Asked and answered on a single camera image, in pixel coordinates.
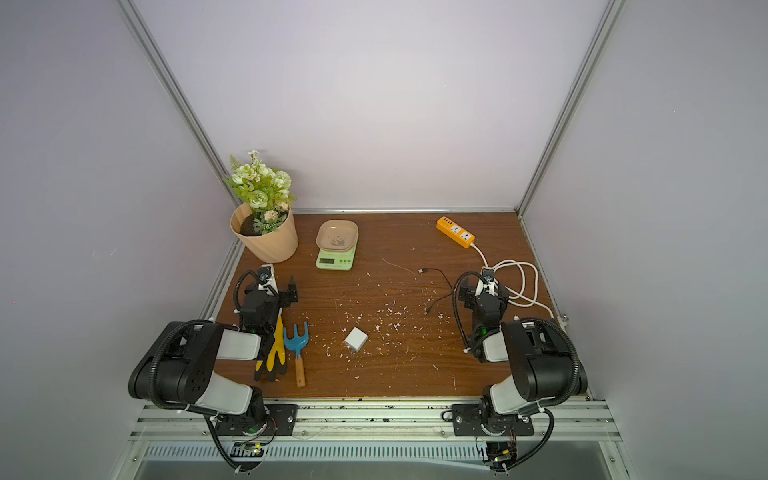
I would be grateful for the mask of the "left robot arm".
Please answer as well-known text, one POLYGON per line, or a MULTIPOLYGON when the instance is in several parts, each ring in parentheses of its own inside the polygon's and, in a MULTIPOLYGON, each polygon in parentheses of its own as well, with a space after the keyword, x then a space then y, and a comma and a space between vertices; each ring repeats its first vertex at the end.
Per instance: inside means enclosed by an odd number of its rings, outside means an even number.
POLYGON ((213 435, 288 436, 297 407, 267 405, 256 386, 214 372, 219 360, 256 362, 254 378, 274 381, 287 371, 282 312, 298 301, 296 283, 280 291, 270 265, 248 271, 233 291, 239 324, 212 320, 170 322, 138 363, 129 395, 166 410, 202 415, 213 435))

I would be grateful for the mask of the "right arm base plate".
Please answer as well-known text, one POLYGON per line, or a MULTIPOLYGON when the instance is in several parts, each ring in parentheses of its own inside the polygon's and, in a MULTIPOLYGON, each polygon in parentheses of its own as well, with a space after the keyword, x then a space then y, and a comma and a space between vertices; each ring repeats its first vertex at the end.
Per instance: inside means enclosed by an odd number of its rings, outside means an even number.
POLYGON ((531 420, 523 420, 516 414, 499 415, 479 404, 453 404, 442 416, 452 424, 458 437, 531 437, 534 428, 531 420))

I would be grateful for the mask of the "orange power strip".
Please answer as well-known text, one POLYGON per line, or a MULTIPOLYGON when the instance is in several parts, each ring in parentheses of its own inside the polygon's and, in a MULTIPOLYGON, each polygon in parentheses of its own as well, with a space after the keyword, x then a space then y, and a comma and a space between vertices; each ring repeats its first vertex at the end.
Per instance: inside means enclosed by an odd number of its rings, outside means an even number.
POLYGON ((446 216, 439 218, 436 228, 463 248, 470 248, 475 236, 446 216))

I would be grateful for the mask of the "white usb charger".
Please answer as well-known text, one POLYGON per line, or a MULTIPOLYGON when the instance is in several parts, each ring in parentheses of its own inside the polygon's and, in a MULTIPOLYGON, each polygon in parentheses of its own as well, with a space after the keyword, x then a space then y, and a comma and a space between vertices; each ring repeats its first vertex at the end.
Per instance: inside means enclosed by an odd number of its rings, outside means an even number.
POLYGON ((360 351, 368 340, 368 335, 354 327, 344 339, 344 344, 353 352, 360 351))

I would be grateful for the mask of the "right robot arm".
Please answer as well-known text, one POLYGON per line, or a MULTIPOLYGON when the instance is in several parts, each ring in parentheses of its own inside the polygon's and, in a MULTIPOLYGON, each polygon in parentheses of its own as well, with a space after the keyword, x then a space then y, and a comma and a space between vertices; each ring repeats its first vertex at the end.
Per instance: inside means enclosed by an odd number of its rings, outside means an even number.
POLYGON ((588 389, 573 341, 554 319, 505 317, 509 292, 490 268, 459 276, 451 305, 464 352, 482 363, 506 363, 510 374, 485 388, 469 419, 500 436, 523 419, 588 389))

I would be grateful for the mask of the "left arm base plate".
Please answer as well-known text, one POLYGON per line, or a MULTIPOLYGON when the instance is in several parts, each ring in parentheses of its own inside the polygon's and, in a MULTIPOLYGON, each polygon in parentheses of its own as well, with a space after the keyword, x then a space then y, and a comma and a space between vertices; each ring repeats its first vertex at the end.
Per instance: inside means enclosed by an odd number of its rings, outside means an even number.
POLYGON ((293 434, 297 419, 297 404, 266 403, 264 411, 255 415, 219 415, 215 431, 219 436, 226 437, 287 437, 293 434))

